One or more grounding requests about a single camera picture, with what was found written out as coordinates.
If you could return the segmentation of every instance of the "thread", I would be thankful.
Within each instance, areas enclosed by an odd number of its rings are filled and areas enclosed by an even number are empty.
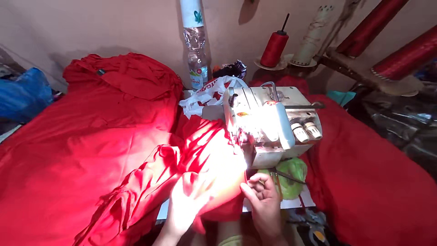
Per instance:
[[[272,33],[270,36],[267,47],[264,50],[263,56],[261,57],[260,64],[265,67],[276,67],[276,65],[281,60],[282,52],[284,51],[285,45],[288,41],[287,32],[284,31],[285,25],[287,24],[288,17],[287,14],[282,30]]]
[[[382,0],[336,51],[349,57],[360,56],[407,2],[408,0]]]
[[[371,71],[382,78],[398,81],[436,56],[437,25],[374,65]]]

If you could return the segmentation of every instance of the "human hand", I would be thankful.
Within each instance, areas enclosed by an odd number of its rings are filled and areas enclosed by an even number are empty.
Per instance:
[[[270,176],[257,173],[247,181],[247,184],[241,183],[240,188],[252,205],[253,223],[263,242],[273,245],[274,242],[283,241],[281,201]]]
[[[210,200],[209,192],[204,189],[207,186],[205,181],[199,178],[193,185],[192,192],[186,195],[184,177],[178,179],[171,192],[167,221],[163,228],[168,234],[181,237],[190,228],[198,212]]]

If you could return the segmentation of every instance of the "wall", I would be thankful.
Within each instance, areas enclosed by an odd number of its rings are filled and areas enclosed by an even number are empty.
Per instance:
[[[340,32],[338,44],[378,4],[362,0],[354,18]],[[243,0],[203,0],[210,64],[248,66],[251,79],[273,31],[281,28],[287,13],[290,35],[285,53],[293,53],[320,5],[334,4],[335,19],[344,0],[259,0],[249,22],[239,25]],[[436,24],[437,1],[412,0],[362,55],[376,63]],[[71,59],[89,53],[116,56],[129,51],[143,53],[172,68],[189,81],[179,0],[2,0],[0,48],[24,67],[37,66],[58,90],[66,89],[62,70]],[[309,83],[347,90],[347,77],[322,66]]]

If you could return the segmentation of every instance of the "red cloth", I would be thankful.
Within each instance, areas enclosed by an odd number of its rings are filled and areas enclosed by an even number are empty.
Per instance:
[[[191,184],[198,173],[214,179],[209,188],[214,199],[194,221],[198,232],[205,232],[199,216],[214,221],[239,219],[243,209],[239,184],[246,181],[245,168],[233,167],[237,156],[224,127],[221,120],[208,121],[199,116],[188,120],[182,116],[171,141],[179,147],[160,145],[153,151],[104,198],[90,225],[76,237],[75,245],[130,245],[138,241],[155,224],[161,204],[181,175]]]
[[[1,145],[2,245],[132,244],[154,224],[177,177],[207,173],[230,153],[223,122],[192,117],[169,133],[182,84],[149,57],[89,55],[64,78],[69,93]],[[238,185],[223,176],[214,184],[230,188],[202,213],[238,216]],[[213,210],[222,203],[234,209]]]
[[[301,78],[286,76],[276,84],[296,86],[310,102],[326,105],[317,111],[323,139],[300,158],[308,166],[311,197],[338,239],[353,246],[437,245],[431,176],[331,99],[307,95]]]

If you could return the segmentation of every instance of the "green fabric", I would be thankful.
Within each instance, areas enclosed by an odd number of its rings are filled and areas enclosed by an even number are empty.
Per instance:
[[[287,161],[280,162],[276,169],[281,172],[292,175],[295,179],[305,181],[306,174],[308,172],[307,166],[303,160],[299,158],[293,158]],[[260,169],[258,172],[270,174],[267,169]],[[279,183],[281,185],[282,198],[284,200],[294,200],[298,198],[299,194],[303,191],[303,185],[293,180],[287,179],[279,175]]]

